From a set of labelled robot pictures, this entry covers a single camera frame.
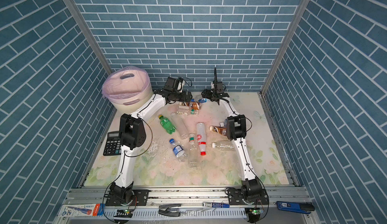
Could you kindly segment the clear bottle blue label back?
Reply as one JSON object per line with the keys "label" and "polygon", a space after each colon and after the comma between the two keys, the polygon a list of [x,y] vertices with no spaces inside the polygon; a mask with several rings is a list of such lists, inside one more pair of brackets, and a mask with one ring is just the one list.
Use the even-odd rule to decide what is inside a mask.
{"label": "clear bottle blue label back", "polygon": [[200,104],[209,102],[209,100],[206,99],[206,98],[194,98],[194,99],[192,99],[191,101],[192,101],[192,102],[197,102],[197,103],[200,103]]}

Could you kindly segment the brown coffee bottle back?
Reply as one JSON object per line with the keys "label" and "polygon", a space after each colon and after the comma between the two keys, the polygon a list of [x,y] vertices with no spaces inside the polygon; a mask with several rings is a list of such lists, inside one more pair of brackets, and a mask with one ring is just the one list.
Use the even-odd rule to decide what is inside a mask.
{"label": "brown coffee bottle back", "polygon": [[199,102],[195,101],[190,101],[190,102],[180,102],[179,103],[181,106],[187,106],[191,107],[194,110],[200,110],[201,109],[201,104]]}

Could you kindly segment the long clear plastic bottle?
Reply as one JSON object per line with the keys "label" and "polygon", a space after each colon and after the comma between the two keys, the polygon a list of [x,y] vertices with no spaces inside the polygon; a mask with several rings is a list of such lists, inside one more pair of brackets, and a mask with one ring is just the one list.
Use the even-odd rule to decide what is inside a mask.
{"label": "long clear plastic bottle", "polygon": [[183,122],[182,117],[180,115],[178,115],[177,113],[172,112],[171,113],[171,120],[172,120],[172,123],[174,124],[177,132],[179,133],[180,137],[182,139],[187,138],[189,133],[188,133],[188,130]]}

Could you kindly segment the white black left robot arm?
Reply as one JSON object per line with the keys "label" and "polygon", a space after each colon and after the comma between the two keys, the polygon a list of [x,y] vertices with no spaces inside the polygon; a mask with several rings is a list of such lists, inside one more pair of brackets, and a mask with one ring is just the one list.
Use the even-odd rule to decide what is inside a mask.
{"label": "white black left robot arm", "polygon": [[119,190],[132,188],[135,160],[140,155],[140,147],[146,141],[145,125],[149,119],[170,102],[189,102],[191,99],[192,93],[189,91],[158,90],[137,110],[120,117],[119,137],[122,153],[118,178],[113,182],[112,187]]}

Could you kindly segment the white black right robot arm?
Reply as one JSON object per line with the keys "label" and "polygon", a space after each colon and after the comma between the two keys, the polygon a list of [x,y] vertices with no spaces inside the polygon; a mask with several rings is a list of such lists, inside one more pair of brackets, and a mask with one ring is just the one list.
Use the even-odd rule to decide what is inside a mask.
{"label": "white black right robot arm", "polygon": [[222,93],[216,89],[204,89],[202,97],[223,107],[228,117],[226,118],[226,137],[233,143],[239,156],[241,166],[241,192],[246,202],[253,202],[263,194],[261,180],[254,172],[247,149],[247,118],[239,114],[231,103],[227,93]]}

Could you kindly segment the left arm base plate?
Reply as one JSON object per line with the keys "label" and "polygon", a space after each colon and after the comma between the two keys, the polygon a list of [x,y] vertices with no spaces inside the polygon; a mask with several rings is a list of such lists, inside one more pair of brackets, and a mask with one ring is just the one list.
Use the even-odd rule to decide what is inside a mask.
{"label": "left arm base plate", "polygon": [[145,206],[149,197],[148,189],[129,189],[114,193],[110,190],[104,195],[106,206]]}

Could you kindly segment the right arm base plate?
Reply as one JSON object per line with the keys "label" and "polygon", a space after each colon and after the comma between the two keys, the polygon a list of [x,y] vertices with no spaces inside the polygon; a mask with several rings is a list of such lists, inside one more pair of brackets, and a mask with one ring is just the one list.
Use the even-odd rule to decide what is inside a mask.
{"label": "right arm base plate", "polygon": [[269,196],[266,189],[257,193],[247,193],[234,187],[226,187],[225,194],[228,197],[229,205],[267,205]]}

